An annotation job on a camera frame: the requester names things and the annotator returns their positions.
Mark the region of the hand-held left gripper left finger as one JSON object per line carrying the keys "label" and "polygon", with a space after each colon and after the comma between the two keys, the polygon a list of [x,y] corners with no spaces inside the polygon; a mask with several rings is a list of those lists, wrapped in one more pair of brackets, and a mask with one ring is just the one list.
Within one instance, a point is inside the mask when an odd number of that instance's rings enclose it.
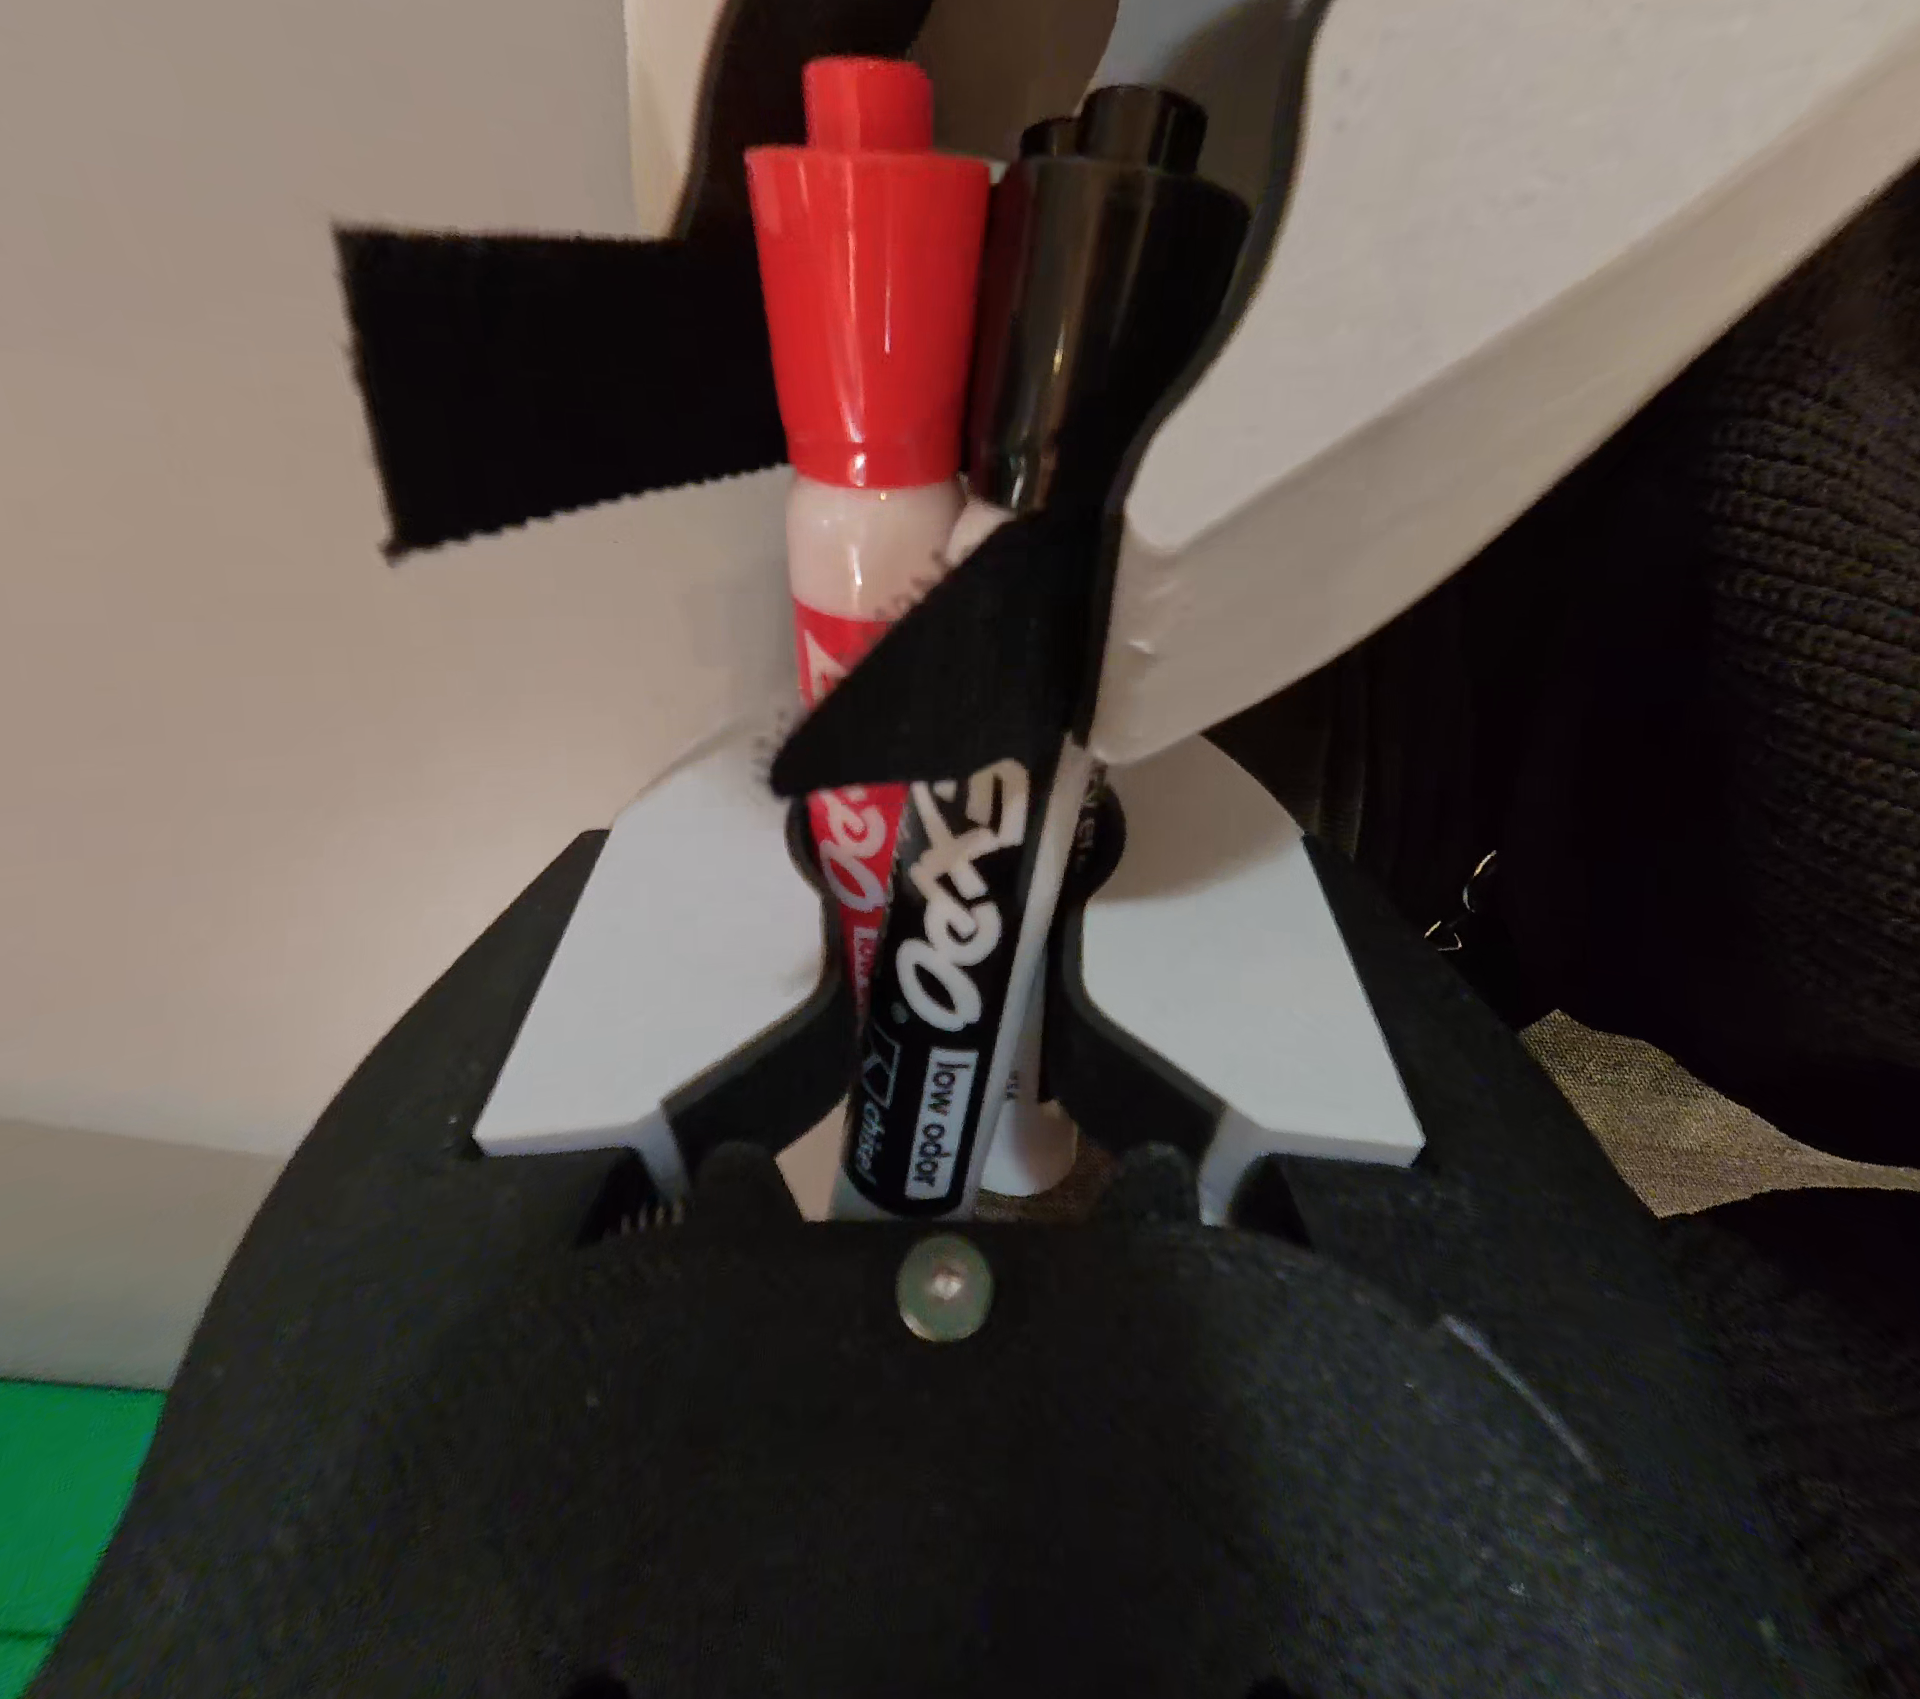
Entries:
{"label": "hand-held left gripper left finger", "polygon": [[844,961],[756,729],[720,729],[610,822],[475,1141],[627,1150],[687,1191],[733,1138],[782,1152],[844,1087]]}

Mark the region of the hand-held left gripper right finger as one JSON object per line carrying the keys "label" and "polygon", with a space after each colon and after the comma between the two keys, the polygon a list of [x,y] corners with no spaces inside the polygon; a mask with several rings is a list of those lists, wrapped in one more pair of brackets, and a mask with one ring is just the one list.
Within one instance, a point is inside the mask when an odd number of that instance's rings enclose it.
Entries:
{"label": "hand-held left gripper right finger", "polygon": [[1410,1167],[1426,1146],[1307,839],[1217,745],[1107,773],[1090,883],[1051,954],[1051,1083],[1107,1152],[1188,1158],[1229,1222],[1267,1158]]}

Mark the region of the black dry-erase marker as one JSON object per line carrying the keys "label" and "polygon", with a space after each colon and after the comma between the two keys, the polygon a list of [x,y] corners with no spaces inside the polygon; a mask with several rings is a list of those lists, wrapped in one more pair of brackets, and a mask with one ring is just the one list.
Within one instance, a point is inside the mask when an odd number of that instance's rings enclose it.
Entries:
{"label": "black dry-erase marker", "polygon": [[[1086,111],[1044,118],[1021,137],[989,210],[981,338],[974,358],[971,497],[949,534],[962,561],[1031,513],[1086,519],[1106,480],[1110,174],[1090,154]],[[1090,769],[1075,740],[1033,765],[1038,848],[1021,869],[1021,936],[997,1021],[1004,1101],[981,1130],[981,1191],[1037,1197],[1071,1167],[1077,1136],[1044,1087],[1044,942],[1075,852]]]}
{"label": "black dry-erase marker", "polygon": [[[1206,111],[1196,100],[1154,85],[1103,85],[1077,111],[1110,174],[1107,430],[1106,452],[1086,460],[1103,476],[1096,511],[1047,519],[1096,529],[1147,415],[1217,312],[1251,210],[1200,177]],[[926,1222],[964,1212],[978,1191],[981,1130],[996,1124],[1005,1091],[996,1043],[1021,936],[1021,869],[1038,848],[1033,765],[1059,740],[1067,736],[1042,715],[1025,751],[905,791],[833,1217]]]}

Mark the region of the red dry-erase marker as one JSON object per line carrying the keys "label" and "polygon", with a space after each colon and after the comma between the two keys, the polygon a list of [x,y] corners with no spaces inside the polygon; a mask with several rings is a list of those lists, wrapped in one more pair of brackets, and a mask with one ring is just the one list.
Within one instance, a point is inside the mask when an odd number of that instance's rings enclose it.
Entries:
{"label": "red dry-erase marker", "polygon": [[916,62],[846,54],[804,66],[804,143],[745,151],[745,180],[811,711],[942,570],[996,168],[934,147]]}

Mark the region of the green plastic bin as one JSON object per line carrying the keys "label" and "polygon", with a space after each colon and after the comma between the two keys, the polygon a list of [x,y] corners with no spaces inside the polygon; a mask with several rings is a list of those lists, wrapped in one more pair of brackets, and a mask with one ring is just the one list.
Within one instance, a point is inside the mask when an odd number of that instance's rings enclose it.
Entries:
{"label": "green plastic bin", "polygon": [[3,1694],[19,1695],[125,1513],[165,1393],[3,1379]]}

